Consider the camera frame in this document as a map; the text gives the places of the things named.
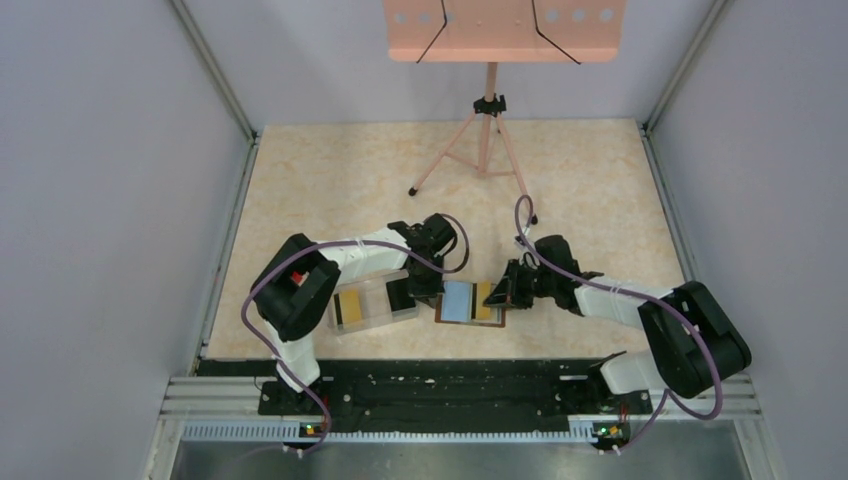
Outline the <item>brown leather card holder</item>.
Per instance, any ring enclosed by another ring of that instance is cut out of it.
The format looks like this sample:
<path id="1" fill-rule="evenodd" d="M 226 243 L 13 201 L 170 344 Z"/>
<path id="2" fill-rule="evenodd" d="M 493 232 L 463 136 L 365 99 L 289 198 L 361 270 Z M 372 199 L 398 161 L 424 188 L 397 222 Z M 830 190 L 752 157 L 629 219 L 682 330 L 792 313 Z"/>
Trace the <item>brown leather card holder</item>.
<path id="1" fill-rule="evenodd" d="M 491 323 L 475 323 L 470 320 L 472 282 L 445 281 L 444 293 L 435 309 L 435 322 L 489 328 L 504 328 L 506 312 L 492 308 L 495 319 Z"/>

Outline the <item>clear acrylic card box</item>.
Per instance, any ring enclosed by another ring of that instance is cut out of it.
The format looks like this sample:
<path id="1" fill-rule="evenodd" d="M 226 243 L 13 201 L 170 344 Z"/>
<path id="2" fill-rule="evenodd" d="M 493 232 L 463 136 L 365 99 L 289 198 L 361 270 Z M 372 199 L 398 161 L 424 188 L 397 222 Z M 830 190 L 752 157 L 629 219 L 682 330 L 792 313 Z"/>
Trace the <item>clear acrylic card box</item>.
<path id="1" fill-rule="evenodd" d="M 405 314 L 393 316 L 390 311 L 389 300 L 386 292 L 386 283 L 407 277 L 408 273 L 406 271 L 398 270 L 371 276 L 370 278 L 361 279 L 337 287 L 334 290 L 329 305 L 323 315 L 323 324 L 335 335 L 339 336 L 385 327 L 416 318 L 420 312 L 418 302 L 416 302 L 416 308 L 414 310 L 407 311 Z M 340 291 L 350 289 L 359 291 L 364 319 L 360 324 L 353 325 L 349 328 L 339 328 L 335 321 L 333 297 Z"/>

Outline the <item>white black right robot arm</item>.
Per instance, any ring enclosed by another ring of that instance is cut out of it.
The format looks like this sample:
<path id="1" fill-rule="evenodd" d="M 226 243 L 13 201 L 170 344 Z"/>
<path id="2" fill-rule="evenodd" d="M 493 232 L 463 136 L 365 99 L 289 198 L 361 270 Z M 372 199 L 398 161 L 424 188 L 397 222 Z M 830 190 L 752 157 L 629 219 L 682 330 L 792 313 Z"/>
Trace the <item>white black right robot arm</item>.
<path id="1" fill-rule="evenodd" d="M 689 281 L 675 288 L 645 288 L 581 271 L 561 235 L 537 240 L 532 251 L 508 262 L 484 305 L 529 309 L 538 298 L 578 316 L 601 317 L 645 333 L 647 349 L 615 354 L 593 366 L 589 404 L 612 412 L 640 390 L 669 389 L 691 399 L 752 362 L 747 342 L 710 290 Z"/>

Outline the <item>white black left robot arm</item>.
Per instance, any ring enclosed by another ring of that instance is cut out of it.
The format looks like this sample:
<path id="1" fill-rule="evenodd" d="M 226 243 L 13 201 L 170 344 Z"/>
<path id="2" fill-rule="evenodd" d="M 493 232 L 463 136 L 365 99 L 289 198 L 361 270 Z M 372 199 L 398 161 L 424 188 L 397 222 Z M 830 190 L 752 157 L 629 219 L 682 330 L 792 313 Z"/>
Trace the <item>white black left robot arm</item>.
<path id="1" fill-rule="evenodd" d="M 302 233 L 289 237 L 254 280 L 241 307 L 254 306 L 267 334 L 251 332 L 270 349 L 276 371 L 285 384 L 283 401 L 297 413 L 319 404 L 315 382 L 320 367 L 314 353 L 313 331 L 332 306 L 339 287 L 372 274 L 400 273 L 388 290 L 390 300 L 403 306 L 433 307 L 442 296 L 443 278 L 450 273 L 446 256 L 468 234 L 446 213 L 422 222 L 395 221 L 370 234 L 315 242 Z"/>

